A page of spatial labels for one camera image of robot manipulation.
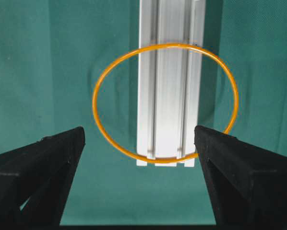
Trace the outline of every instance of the metal bar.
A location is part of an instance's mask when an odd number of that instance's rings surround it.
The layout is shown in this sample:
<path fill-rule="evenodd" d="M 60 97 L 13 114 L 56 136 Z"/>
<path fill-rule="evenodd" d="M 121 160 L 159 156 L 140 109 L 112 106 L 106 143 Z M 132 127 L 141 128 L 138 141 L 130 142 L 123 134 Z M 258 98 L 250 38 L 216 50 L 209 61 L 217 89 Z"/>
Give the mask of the metal bar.
<path fill-rule="evenodd" d="M 204 15 L 205 0 L 141 0 L 140 47 L 168 42 L 201 46 Z M 195 151 L 200 74 L 199 54 L 174 49 L 139 55 L 138 154 L 181 158 Z M 194 166 L 194 159 L 184 165 Z"/>

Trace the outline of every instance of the green backdrop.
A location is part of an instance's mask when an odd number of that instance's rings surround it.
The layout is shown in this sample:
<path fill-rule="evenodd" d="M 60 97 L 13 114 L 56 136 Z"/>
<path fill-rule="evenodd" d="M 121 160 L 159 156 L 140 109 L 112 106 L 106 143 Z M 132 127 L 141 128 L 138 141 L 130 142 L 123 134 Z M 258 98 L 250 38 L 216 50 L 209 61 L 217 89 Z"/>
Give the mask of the green backdrop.
<path fill-rule="evenodd" d="M 91 113 L 93 85 L 138 46 L 137 0 L 0 0 L 0 153 L 83 126 L 86 146 L 62 224 L 211 224 L 195 168 L 137 167 L 102 138 Z M 231 134 L 287 156 L 287 0 L 208 0 L 204 47 L 228 64 L 240 91 Z M 203 60 L 199 123 L 222 130 L 232 92 Z M 106 129 L 136 149 L 137 60 L 102 86 Z"/>

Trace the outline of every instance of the orange rubber band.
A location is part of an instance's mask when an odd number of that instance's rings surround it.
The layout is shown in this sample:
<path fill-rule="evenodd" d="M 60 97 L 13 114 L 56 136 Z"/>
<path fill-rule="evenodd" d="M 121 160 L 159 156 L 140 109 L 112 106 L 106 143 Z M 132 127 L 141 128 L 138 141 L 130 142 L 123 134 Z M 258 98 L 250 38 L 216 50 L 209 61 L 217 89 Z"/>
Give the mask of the orange rubber band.
<path fill-rule="evenodd" d="M 213 59 L 214 61 L 216 61 L 221 68 L 224 70 L 224 72 L 226 73 L 228 79 L 230 80 L 231 83 L 231 87 L 233 90 L 233 97 L 234 97 L 234 108 L 233 108 L 233 112 L 231 115 L 231 119 L 230 122 L 228 124 L 228 126 L 226 127 L 226 129 L 223 131 L 223 133 L 228 134 L 229 131 L 232 129 L 234 122 L 236 120 L 237 114 L 238 114 L 238 110 L 239 110 L 239 92 L 238 92 L 238 88 L 236 86 L 234 77 L 231 73 L 231 71 L 229 70 L 229 68 L 225 65 L 225 63 L 215 54 L 211 53 L 210 51 L 197 47 L 197 46 L 191 46 L 191 45 L 187 45 L 187 44 L 180 44 L 180 43 L 172 43 L 172 44 L 159 44 L 159 45 L 153 45 L 153 46 L 147 46 L 147 47 L 143 47 L 143 48 L 139 48 L 136 50 L 133 50 L 123 56 L 121 56 L 120 58 L 116 59 L 114 62 L 112 62 L 101 74 L 101 76 L 99 77 L 98 81 L 96 82 L 96 86 L 94 89 L 94 93 L 92 96 L 92 111 L 93 111 L 93 115 L 96 121 L 96 125 L 99 128 L 100 132 L 102 133 L 102 135 L 106 138 L 106 140 L 116 149 L 118 149 L 119 151 L 121 151 L 122 153 L 124 153 L 125 155 L 137 159 L 137 160 L 141 160 L 141 161 L 145 161 L 148 163 L 175 163 L 175 162 L 181 162 L 181 161 L 186 161 L 192 158 L 196 158 L 198 157 L 198 153 L 194 152 L 191 153 L 183 158 L 160 158 L 160 159 L 149 159 L 146 158 L 144 156 L 140 156 L 137 155 L 135 153 L 132 153 L 130 151 L 128 151 L 127 149 L 125 149 L 124 147 L 120 146 L 117 142 L 114 141 L 113 138 L 111 138 L 111 136 L 106 132 L 106 130 L 104 129 L 104 127 L 102 126 L 102 123 L 100 121 L 100 117 L 98 115 L 97 112 L 97 95 L 99 92 L 99 89 L 102 85 L 102 82 L 104 80 L 104 78 L 121 62 L 123 62 L 124 60 L 140 54 L 142 52 L 146 52 L 146 51 L 151 51 L 151 50 L 157 50 L 157 49 L 165 49 L 165 48 L 182 48 L 182 49 L 188 49 L 191 51 L 194 51 L 196 53 L 200 53 L 203 55 L 208 56 L 209 58 Z"/>

